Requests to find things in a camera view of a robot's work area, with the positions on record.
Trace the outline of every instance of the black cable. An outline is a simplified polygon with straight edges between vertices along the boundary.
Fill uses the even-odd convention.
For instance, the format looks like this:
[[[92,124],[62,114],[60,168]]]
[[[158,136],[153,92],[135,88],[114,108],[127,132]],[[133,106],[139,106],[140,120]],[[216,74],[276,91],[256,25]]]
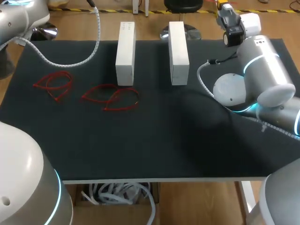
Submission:
[[[292,1],[292,2],[290,3],[290,9],[291,9],[291,10],[293,10],[293,11],[295,11],[295,12],[300,12],[300,10],[294,9],[294,8],[292,7],[292,4],[294,4],[294,3],[298,3],[298,4],[300,5],[300,0],[295,0],[295,1]]]
[[[232,60],[232,59],[235,59],[237,58],[238,56],[236,55],[236,51],[230,55],[229,57],[227,57],[226,59],[224,60],[216,60],[216,59],[212,59],[212,60],[208,60],[209,64],[213,65],[213,64],[220,64],[221,62],[226,62],[228,60]]]
[[[219,63],[221,63],[221,62],[226,62],[226,61],[228,61],[228,60],[231,60],[231,59],[235,59],[235,58],[237,58],[238,56],[236,55],[236,51],[231,55],[231,56],[229,56],[228,58],[226,58],[226,59],[224,59],[224,60],[218,60],[218,62]]]

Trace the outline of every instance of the white cable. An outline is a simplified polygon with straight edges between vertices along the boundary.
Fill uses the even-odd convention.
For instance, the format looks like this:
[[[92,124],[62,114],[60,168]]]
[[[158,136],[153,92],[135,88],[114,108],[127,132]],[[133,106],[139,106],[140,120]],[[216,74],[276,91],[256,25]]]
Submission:
[[[206,90],[206,92],[207,92],[210,96],[212,96],[213,98],[215,98],[214,95],[211,93],[211,91],[205,86],[205,84],[204,84],[204,82],[202,81],[201,76],[200,76],[200,71],[201,71],[204,67],[209,66],[209,65],[210,65],[210,63],[209,63],[208,61],[207,61],[206,63],[202,64],[202,65],[198,68],[198,70],[197,70],[197,77],[198,77],[198,80],[199,80],[200,84],[201,84],[202,87]]]
[[[154,199],[153,199],[153,196],[151,194],[151,192],[143,185],[141,185],[140,183],[132,183],[134,186],[138,187],[138,188],[141,188],[143,189],[149,196],[149,200],[150,200],[150,203],[151,203],[151,208],[152,208],[152,212],[151,212],[151,215],[150,215],[150,218],[147,222],[147,225],[151,225],[154,221],[154,217],[155,217],[155,212],[156,212],[156,208],[155,208],[155,203],[154,203]]]
[[[84,61],[78,62],[78,63],[74,63],[74,64],[69,64],[69,65],[62,65],[62,64],[57,64],[54,62],[49,61],[40,51],[39,49],[33,44],[31,43],[29,40],[22,38],[22,37],[14,37],[12,39],[10,39],[9,41],[7,41],[6,43],[2,44],[0,46],[0,51],[11,41],[19,39],[22,40],[24,42],[26,42],[29,46],[31,46],[33,48],[34,51],[36,51],[38,53],[38,55],[49,65],[54,66],[54,67],[60,67],[60,68],[70,68],[70,67],[77,67],[80,65],[83,65],[84,63],[87,63],[88,61],[90,61],[94,55],[96,54],[98,47],[99,47],[99,43],[100,43],[100,15],[99,15],[99,11],[97,9],[97,7],[94,7],[94,11],[96,13],[96,17],[97,17],[97,24],[98,24],[98,37],[97,37],[97,41],[96,41],[96,45],[95,48],[93,50],[93,52],[91,53],[91,55],[85,59]]]
[[[204,84],[204,82],[202,81],[201,76],[200,76],[200,71],[201,71],[204,67],[206,67],[206,66],[208,66],[208,65],[210,65],[209,61],[207,61],[206,63],[202,64],[202,65],[198,68],[198,70],[197,70],[197,77],[198,77],[198,80],[199,80],[200,84],[203,86],[203,88],[206,90],[206,92],[207,92],[210,96],[212,96],[212,97],[214,98],[214,95],[213,95],[213,94],[211,93],[211,91],[205,86],[205,84]],[[259,113],[259,111],[256,111],[256,112],[255,112],[255,115],[256,115],[256,117],[259,118],[258,113]],[[300,141],[300,137],[299,137],[299,136],[294,135],[294,134],[291,134],[290,132],[287,132],[286,130],[283,130],[282,128],[276,127],[276,126],[274,126],[274,125],[272,125],[272,124],[269,124],[269,123],[264,122],[264,121],[262,121],[262,120],[258,120],[258,119],[256,119],[256,118],[245,117],[245,116],[243,116],[243,117],[246,118],[246,119],[248,119],[248,120],[252,120],[252,121],[254,121],[254,122],[257,122],[257,123],[262,124],[262,126],[263,126],[263,127],[262,127],[262,131],[264,131],[266,127],[270,127],[270,128],[272,128],[272,129],[275,129],[275,130],[279,131],[280,133],[282,133],[282,134],[284,134],[284,135],[287,135],[287,136],[289,136],[289,137],[291,137],[291,138],[293,138],[293,139],[295,139],[295,140],[297,140],[297,141]]]
[[[89,185],[89,196],[85,194],[83,191],[81,192],[82,195],[90,201],[94,205],[99,204],[134,204],[134,199],[138,198],[140,196],[141,190],[146,192],[146,196],[149,197],[152,212],[150,215],[150,218],[147,222],[147,225],[151,225],[155,218],[156,208],[153,196],[150,191],[150,183],[148,183],[148,188],[141,185],[140,183],[105,183],[103,184],[99,190],[97,197],[100,199],[101,202],[97,202],[95,200],[95,195],[97,193],[97,187],[98,184]],[[131,196],[131,198],[128,197],[126,199],[124,197],[124,194],[128,191],[129,188],[135,189],[135,194]]]

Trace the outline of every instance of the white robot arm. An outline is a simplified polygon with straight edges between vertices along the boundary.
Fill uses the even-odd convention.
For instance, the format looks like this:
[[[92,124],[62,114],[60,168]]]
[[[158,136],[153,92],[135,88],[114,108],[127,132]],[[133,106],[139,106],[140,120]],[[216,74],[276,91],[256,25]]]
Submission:
[[[272,43],[266,36],[259,35],[258,15],[238,15],[227,0],[216,0],[216,4],[217,23],[225,30],[224,43],[240,45],[235,57],[243,68],[243,75],[222,75],[211,93],[200,77],[204,66],[220,63],[210,60],[197,71],[200,84],[229,110],[267,122],[270,127],[280,128],[299,140],[300,98],[294,97],[296,88]]]
[[[50,19],[45,0],[8,1],[0,5],[0,45]]]
[[[4,47],[14,37],[46,23],[50,17],[45,0],[7,2],[0,5],[1,51],[5,51]],[[52,63],[54,66],[82,65],[95,54],[100,20],[95,4],[92,0],[87,2],[94,7],[98,21],[98,41],[92,55],[80,63]],[[0,225],[70,225],[72,218],[70,195],[38,143],[23,131],[0,122]]]
[[[221,76],[214,98],[238,114],[299,135],[300,99],[294,97],[296,88],[270,40],[263,35],[248,37],[237,57],[243,75]]]

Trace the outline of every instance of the metal base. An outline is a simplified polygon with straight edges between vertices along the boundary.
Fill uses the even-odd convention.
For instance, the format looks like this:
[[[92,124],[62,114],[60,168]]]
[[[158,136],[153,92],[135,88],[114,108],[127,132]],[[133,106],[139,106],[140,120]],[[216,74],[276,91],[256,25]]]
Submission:
[[[200,40],[202,38],[200,31],[193,26],[185,24],[184,30],[187,40]],[[161,40],[167,41],[169,38],[169,26],[166,26],[159,36]]]
[[[44,25],[36,27],[32,30],[31,41],[51,41],[54,40],[57,36],[57,28],[47,22]]]

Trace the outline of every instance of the white table edge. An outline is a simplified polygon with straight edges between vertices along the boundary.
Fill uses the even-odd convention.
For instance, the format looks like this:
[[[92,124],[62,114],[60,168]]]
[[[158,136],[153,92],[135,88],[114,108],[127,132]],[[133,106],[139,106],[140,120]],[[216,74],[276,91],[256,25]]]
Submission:
[[[257,181],[266,177],[215,177],[215,178],[140,178],[140,179],[105,179],[105,180],[63,180],[64,184],[101,184],[101,183],[144,183],[144,182],[228,182]]]

